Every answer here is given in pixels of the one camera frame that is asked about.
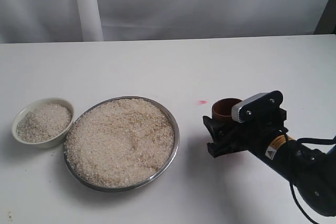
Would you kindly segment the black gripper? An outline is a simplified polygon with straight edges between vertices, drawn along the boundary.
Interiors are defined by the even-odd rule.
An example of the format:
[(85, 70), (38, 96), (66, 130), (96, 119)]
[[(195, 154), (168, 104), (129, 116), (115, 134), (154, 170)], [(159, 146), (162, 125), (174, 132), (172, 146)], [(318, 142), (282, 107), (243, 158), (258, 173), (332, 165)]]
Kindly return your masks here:
[(217, 158), (248, 150), (257, 157), (274, 158), (289, 140), (284, 127), (287, 111), (279, 108), (283, 99), (278, 90), (258, 93), (235, 104), (232, 117), (204, 115), (203, 124), (212, 138), (207, 143), (210, 155)]

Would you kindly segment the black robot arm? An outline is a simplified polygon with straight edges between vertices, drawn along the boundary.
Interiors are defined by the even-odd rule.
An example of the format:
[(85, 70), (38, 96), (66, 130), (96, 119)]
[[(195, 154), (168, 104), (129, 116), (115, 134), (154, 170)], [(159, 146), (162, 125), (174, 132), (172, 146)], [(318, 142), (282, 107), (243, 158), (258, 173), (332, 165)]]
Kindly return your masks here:
[(222, 99), (203, 124), (212, 142), (211, 156), (249, 151), (297, 188), (306, 204), (325, 217), (335, 216), (335, 139), (288, 136), (286, 110), (278, 91), (248, 99)]

